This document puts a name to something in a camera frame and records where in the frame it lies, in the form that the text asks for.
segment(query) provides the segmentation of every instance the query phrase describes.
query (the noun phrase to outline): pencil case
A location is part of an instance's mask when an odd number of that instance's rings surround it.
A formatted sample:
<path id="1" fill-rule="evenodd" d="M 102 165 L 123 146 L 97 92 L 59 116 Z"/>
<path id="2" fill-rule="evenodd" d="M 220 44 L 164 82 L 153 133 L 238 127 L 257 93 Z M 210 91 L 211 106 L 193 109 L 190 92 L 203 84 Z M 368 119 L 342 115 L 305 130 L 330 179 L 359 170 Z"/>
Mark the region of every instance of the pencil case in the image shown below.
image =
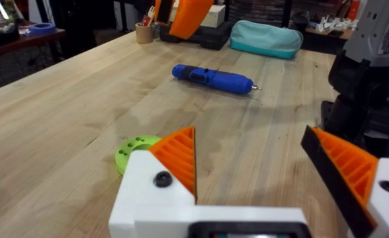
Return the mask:
<path id="1" fill-rule="evenodd" d="M 239 20 L 230 35 L 230 46 L 264 56 L 292 59 L 302 46 L 303 35 L 297 30 Z"/>

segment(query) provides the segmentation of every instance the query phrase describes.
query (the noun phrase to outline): workbench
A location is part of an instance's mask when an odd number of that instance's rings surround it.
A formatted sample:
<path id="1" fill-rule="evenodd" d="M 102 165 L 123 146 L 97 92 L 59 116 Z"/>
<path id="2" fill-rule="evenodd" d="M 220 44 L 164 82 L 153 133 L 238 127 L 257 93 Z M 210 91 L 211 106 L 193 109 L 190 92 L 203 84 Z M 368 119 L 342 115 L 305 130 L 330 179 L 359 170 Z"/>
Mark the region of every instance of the workbench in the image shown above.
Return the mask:
<path id="1" fill-rule="evenodd" d="M 0 237 L 109 237 L 122 177 L 114 153 L 138 135 L 196 127 L 198 203 L 301 207 L 315 238 L 343 237 L 339 215 L 300 146 L 333 100 L 334 56 L 294 60 L 134 33 L 0 88 Z M 178 81 L 183 63 L 240 73 L 239 96 Z"/>

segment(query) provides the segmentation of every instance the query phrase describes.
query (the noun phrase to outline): orange ribbed finger pad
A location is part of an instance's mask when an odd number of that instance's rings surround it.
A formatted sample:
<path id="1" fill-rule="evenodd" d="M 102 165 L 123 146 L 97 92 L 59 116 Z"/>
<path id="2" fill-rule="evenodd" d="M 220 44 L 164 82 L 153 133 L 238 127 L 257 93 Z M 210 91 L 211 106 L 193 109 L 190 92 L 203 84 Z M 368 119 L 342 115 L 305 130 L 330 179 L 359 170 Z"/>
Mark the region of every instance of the orange ribbed finger pad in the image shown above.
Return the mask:
<path id="1" fill-rule="evenodd" d="M 366 209 L 378 159 L 343 139 L 317 128 L 312 130 L 355 198 Z"/>
<path id="2" fill-rule="evenodd" d="M 211 8 L 213 0 L 180 0 L 169 34 L 189 39 L 200 26 Z"/>
<path id="3" fill-rule="evenodd" d="M 196 196 L 195 127 L 174 132 L 148 150 Z"/>

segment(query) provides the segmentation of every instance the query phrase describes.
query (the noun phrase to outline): desk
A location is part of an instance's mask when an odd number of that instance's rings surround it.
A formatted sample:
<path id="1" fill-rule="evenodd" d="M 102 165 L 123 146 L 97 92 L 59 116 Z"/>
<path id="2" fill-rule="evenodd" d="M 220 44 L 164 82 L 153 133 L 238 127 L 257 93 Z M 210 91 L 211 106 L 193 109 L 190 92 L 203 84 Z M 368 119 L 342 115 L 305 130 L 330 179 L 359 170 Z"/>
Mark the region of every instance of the desk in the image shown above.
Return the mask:
<path id="1" fill-rule="evenodd" d="M 43 43 L 51 40 L 59 40 L 65 36 L 65 30 L 56 29 L 55 33 L 39 35 L 39 36 L 20 36 L 20 38 L 14 42 L 0 46 L 0 56 L 14 50 L 19 50 L 29 46 L 39 46 Z"/>
<path id="2" fill-rule="evenodd" d="M 309 33 L 324 35 L 324 36 L 327 36 L 331 32 L 330 30 L 320 32 L 320 31 L 313 29 L 313 28 L 307 28 L 305 31 L 309 32 Z M 353 31 L 352 31 L 352 29 L 349 28 L 349 29 L 344 30 L 343 34 L 340 37 L 336 37 L 336 38 L 348 40 L 352 37 L 352 34 L 353 34 Z"/>
<path id="3" fill-rule="evenodd" d="M 108 237 L 118 146 L 191 125 L 199 204 L 301 207 L 315 237 L 342 237 L 345 223 L 300 146 L 321 101 L 336 96 L 333 60 L 139 45 L 131 33 L 0 88 L 0 237 Z M 240 73 L 263 90 L 180 82 L 177 63 Z"/>

